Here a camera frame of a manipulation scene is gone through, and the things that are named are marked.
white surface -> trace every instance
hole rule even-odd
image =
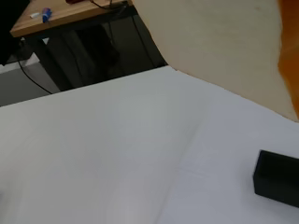
[[[299,156],[298,133],[170,67],[3,107],[0,223],[295,223],[251,176],[261,148]]]
[[[1,108],[0,222],[155,223],[211,102],[193,81],[166,67]]]
[[[158,224],[295,224],[298,208],[254,194],[260,149],[299,158],[299,125],[215,89]]]

blue object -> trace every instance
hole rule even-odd
[[[50,15],[52,14],[51,10],[48,7],[43,9],[43,22],[46,23],[50,19]]]

floor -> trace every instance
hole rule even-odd
[[[149,51],[150,59],[154,61],[155,66],[162,65],[164,59],[152,41],[149,31],[138,16],[135,16],[135,21]],[[107,24],[104,24],[104,27],[109,35]],[[126,76],[153,68],[131,18],[113,21],[111,28],[115,39],[115,48],[121,54],[121,65]],[[26,74],[45,89],[52,93],[59,92],[35,55],[28,61],[21,62],[21,65]],[[17,63],[0,66],[0,106],[16,104],[45,95],[48,94],[29,80]]]

cable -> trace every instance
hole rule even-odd
[[[43,88],[41,85],[39,85],[37,82],[35,82],[33,79],[31,79],[28,75],[27,75],[27,73],[25,72],[25,70],[24,70],[24,68],[21,66],[21,63],[20,63],[20,60],[19,60],[19,57],[16,55],[16,58],[17,58],[17,60],[18,60],[18,64],[19,64],[19,67],[20,67],[20,69],[23,71],[23,73],[33,82],[33,83],[35,83],[40,89],[42,89],[43,91],[46,91],[48,94],[53,94],[53,93],[51,93],[50,91],[47,91],[45,88]]]
[[[112,26],[111,26],[111,22],[110,21],[108,22],[108,28],[109,28],[109,32],[110,32],[110,36],[111,36],[112,45],[115,48],[115,39],[114,39],[114,35],[113,35],[113,32],[112,32]],[[120,70],[122,72],[122,75],[125,76],[125,72],[124,72],[123,67],[121,65],[121,61],[119,62],[119,68],[120,68]]]
[[[144,41],[143,41],[143,39],[142,39],[142,36],[141,36],[139,30],[138,30],[138,27],[137,27],[137,25],[136,25],[134,16],[131,16],[131,18],[132,18],[134,27],[135,27],[135,29],[136,29],[136,31],[137,31],[137,33],[138,33],[139,39],[140,39],[140,41],[141,41],[141,43],[142,43],[143,49],[144,49],[144,51],[146,51],[146,54],[147,54],[147,56],[148,56],[148,58],[149,58],[149,60],[150,60],[150,63],[151,63],[151,65],[152,65],[152,67],[155,68],[155,67],[156,67],[156,66],[155,66],[155,63],[153,62],[153,60],[152,60],[151,57],[150,57],[150,53],[149,53],[149,51],[148,51],[148,49],[147,49],[146,44],[144,43]]]
[[[85,85],[84,84],[84,78],[83,78],[83,75],[81,73],[81,70],[80,70],[80,67],[78,65],[78,60],[77,60],[77,57],[76,57],[76,54],[74,53],[74,51],[69,47],[69,45],[67,44],[67,42],[65,41],[64,37],[61,35],[61,39],[63,40],[64,44],[66,45],[68,51],[72,54],[73,58],[74,58],[74,61],[75,61],[75,64],[76,64],[76,68],[78,70],[78,75],[80,76],[80,79],[81,79],[81,82],[83,84],[83,86]]]

white paper sheet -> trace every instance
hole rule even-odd
[[[228,91],[218,99],[158,223],[298,223],[298,208],[254,193],[252,175],[260,149],[299,158],[299,125]]]

